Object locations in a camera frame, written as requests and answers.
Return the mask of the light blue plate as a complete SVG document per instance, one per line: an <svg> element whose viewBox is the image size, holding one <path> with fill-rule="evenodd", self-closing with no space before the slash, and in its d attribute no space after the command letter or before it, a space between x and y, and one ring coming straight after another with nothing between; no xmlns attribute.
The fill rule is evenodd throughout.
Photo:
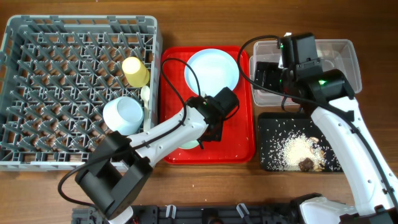
<svg viewBox="0 0 398 224"><path fill-rule="evenodd" d="M215 96L224 87L234 90L239 81L235 59L219 49L205 49L193 54L184 70L187 86L195 94Z"/></svg>

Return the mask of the green bowl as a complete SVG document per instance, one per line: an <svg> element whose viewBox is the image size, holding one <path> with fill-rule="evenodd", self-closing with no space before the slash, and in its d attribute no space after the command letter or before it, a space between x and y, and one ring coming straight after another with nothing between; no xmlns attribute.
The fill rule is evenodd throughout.
<svg viewBox="0 0 398 224"><path fill-rule="evenodd" d="M189 150L197 147L199 145L199 142L197 140L189 141L186 142L185 144L182 144L179 148L184 149L184 150Z"/></svg>

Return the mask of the white plastic spoon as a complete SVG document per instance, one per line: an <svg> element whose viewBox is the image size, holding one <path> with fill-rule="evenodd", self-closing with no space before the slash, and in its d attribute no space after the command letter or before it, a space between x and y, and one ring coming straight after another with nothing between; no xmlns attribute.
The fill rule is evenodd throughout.
<svg viewBox="0 0 398 224"><path fill-rule="evenodd" d="M150 129L149 98L150 98L150 88L147 85L144 85L141 88L141 100L144 103L143 131L147 131Z"/></svg>

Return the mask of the yellow plastic cup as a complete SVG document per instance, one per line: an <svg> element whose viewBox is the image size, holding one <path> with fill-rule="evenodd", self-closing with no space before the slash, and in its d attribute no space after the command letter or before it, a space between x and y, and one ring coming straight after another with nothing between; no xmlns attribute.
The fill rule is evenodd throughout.
<svg viewBox="0 0 398 224"><path fill-rule="evenodd" d="M137 57L126 58L122 62L122 71L128 84L135 88L147 85L150 80L150 72Z"/></svg>

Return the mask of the light blue bowl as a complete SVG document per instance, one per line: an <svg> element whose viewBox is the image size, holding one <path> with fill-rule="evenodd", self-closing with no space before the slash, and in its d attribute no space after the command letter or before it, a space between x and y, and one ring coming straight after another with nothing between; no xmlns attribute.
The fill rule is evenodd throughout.
<svg viewBox="0 0 398 224"><path fill-rule="evenodd" d="M138 132L144 119L144 110L134 98L120 96L105 104L103 119L110 130L128 136Z"/></svg>

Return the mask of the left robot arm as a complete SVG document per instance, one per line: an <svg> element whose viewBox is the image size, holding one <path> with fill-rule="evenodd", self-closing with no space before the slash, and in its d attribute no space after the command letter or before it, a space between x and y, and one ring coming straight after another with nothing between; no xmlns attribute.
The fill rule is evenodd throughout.
<svg viewBox="0 0 398 224"><path fill-rule="evenodd" d="M130 136L113 132L75 181L107 220L126 223L154 166L189 142L220 141L223 122L237 105L233 96L191 97L179 113L148 131Z"/></svg>

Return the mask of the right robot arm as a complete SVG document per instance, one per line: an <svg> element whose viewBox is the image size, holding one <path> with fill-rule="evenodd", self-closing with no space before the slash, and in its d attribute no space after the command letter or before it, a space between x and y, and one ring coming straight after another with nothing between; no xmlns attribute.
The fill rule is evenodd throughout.
<svg viewBox="0 0 398 224"><path fill-rule="evenodd" d="M301 223L397 223L397 177L370 135L344 73L323 71L319 60L280 66L258 62L263 88L287 96L310 114L334 150L354 197L354 206L320 195L295 202Z"/></svg>

